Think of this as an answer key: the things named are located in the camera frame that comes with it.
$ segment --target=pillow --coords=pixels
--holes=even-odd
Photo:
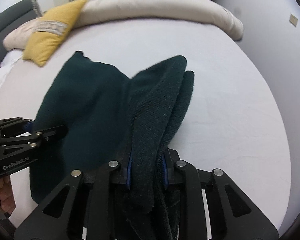
[[[25,49],[30,35],[34,32],[40,20],[41,17],[32,19],[10,32],[3,40],[5,49],[8,51],[12,49]]]
[[[68,36],[86,2],[77,0],[48,10],[31,34],[23,59],[42,67]]]
[[[243,24],[230,11],[210,0],[89,0],[75,28],[110,20],[161,17],[213,24],[239,41]]]

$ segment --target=dark green towel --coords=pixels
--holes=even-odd
[[[46,94],[34,129],[65,124],[66,137],[30,167],[32,197],[40,202],[74,169],[93,170],[132,143],[128,193],[116,193],[126,223],[119,239],[174,239],[178,194],[162,190],[161,154],[177,132],[190,103],[194,74],[176,56],[129,79],[114,66],[76,52]]]

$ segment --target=wall socket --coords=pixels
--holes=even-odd
[[[298,18],[295,17],[293,14],[290,15],[290,20],[289,20],[295,27],[297,27],[298,23]]]

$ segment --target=human hand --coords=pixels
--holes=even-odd
[[[0,179],[0,200],[1,208],[9,214],[16,208],[16,203],[13,197],[12,185],[10,176]]]

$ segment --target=yellow pillow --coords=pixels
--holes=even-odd
[[[86,2],[77,0],[47,11],[30,36],[23,59],[31,59],[42,67],[68,36]]]

